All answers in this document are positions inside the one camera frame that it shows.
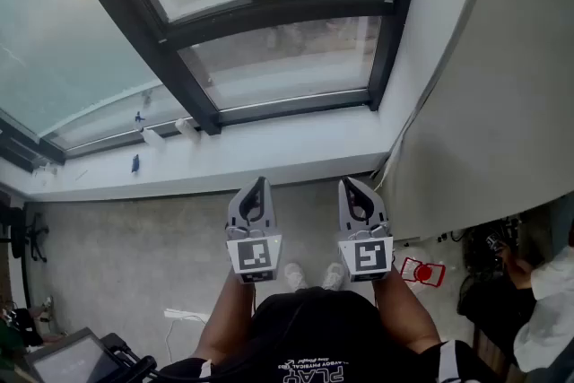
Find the office chair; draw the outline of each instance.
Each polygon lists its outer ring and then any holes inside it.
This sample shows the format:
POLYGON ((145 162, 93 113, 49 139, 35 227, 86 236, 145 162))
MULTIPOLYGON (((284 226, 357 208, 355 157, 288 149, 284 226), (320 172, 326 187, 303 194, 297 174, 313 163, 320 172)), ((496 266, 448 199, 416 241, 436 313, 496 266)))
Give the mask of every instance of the office chair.
POLYGON ((14 258, 22 257, 26 245, 30 245, 30 255, 34 262, 38 262, 38 259, 44 263, 48 261, 42 255, 38 245, 38 236, 42 233, 49 233, 49 228, 46 226, 36 229, 40 216, 40 213, 35 213, 32 224, 26 225, 26 214, 22 209, 0 203, 0 223, 4 227, 4 234, 7 233, 7 228, 11 227, 10 238, 0 238, 0 243, 10 243, 14 258))

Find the shoe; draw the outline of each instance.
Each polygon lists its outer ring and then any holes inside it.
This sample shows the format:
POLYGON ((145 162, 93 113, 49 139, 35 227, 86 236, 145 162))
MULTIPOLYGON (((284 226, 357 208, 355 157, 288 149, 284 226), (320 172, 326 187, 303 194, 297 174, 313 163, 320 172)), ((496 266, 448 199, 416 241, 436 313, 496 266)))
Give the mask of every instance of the shoe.
POLYGON ((299 289, 307 289, 309 287, 305 281, 303 269, 299 264, 287 264, 283 272, 285 273, 285 278, 287 279, 287 283, 289 284, 289 287, 291 287, 292 292, 298 291, 299 289))
POLYGON ((341 264, 333 263, 327 270, 325 280, 323 281, 323 289, 329 291, 339 291, 344 281, 344 266, 341 264))

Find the hand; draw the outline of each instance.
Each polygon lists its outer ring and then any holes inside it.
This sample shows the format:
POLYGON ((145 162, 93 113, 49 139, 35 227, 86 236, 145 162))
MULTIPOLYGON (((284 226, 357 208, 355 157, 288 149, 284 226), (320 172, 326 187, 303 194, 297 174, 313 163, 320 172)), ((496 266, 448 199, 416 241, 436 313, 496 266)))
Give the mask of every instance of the hand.
POLYGON ((500 242, 500 245, 501 248, 496 252, 496 255, 500 257, 502 261, 506 264, 512 257, 512 251, 510 250, 510 247, 507 244, 500 242))

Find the concrete floor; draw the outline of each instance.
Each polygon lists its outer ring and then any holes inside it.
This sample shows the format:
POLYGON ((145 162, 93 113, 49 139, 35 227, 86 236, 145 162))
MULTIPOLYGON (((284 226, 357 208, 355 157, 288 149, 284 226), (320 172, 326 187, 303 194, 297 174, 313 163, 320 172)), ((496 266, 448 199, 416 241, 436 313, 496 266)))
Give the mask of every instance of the concrete floor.
MULTIPOLYGON (((320 284, 326 267, 338 260, 337 182, 276 187, 273 193, 284 235, 282 266, 297 260, 309 283, 320 284)), ((136 353, 167 364, 164 339, 171 319, 163 311, 210 313, 230 270, 223 227, 232 196, 32 205, 50 228, 43 243, 48 263, 29 265, 32 301, 41 303, 52 294, 57 323, 65 331, 87 326, 96 335, 116 332, 136 353)), ((450 240, 419 246, 430 262, 448 268, 443 285, 426 288, 419 297, 443 339, 469 342, 473 326, 456 314, 465 278, 460 246, 450 240)), ((373 298, 369 283, 347 288, 373 298)), ((283 279, 258 284, 257 304, 279 292, 287 292, 283 279)), ((174 361, 194 351, 202 327, 194 321, 174 325, 174 361)))

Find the white cable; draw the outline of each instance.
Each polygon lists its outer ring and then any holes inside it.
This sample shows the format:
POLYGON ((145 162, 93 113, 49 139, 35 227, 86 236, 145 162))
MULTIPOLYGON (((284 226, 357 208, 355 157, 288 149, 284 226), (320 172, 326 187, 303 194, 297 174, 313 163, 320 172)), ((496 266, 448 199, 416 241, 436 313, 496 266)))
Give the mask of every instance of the white cable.
POLYGON ((165 346, 166 346, 166 348, 168 348, 168 356, 170 357, 170 364, 173 363, 173 360, 171 359, 171 349, 170 349, 170 344, 168 343, 168 340, 170 338, 171 331, 173 330, 173 325, 176 323, 176 321, 181 321, 182 319, 185 319, 185 318, 195 318, 198 321, 200 321, 204 326, 206 326, 205 321, 203 321, 197 315, 186 315, 186 316, 182 316, 181 318, 175 318, 173 321, 171 321, 170 331, 168 332, 167 335, 165 335, 165 346))
POLYGON ((391 147, 391 154, 388 157, 387 162, 385 163, 384 166, 385 170, 383 171, 383 177, 381 178, 377 186, 373 189, 375 192, 379 190, 381 187, 383 187, 383 182, 387 178, 387 174, 391 170, 393 163, 396 161, 398 157, 400 157, 401 150, 403 149, 404 134, 406 133, 406 130, 411 126, 413 121, 414 117, 409 118, 407 124, 404 126, 403 132, 396 138, 396 143, 393 145, 393 147, 391 147))

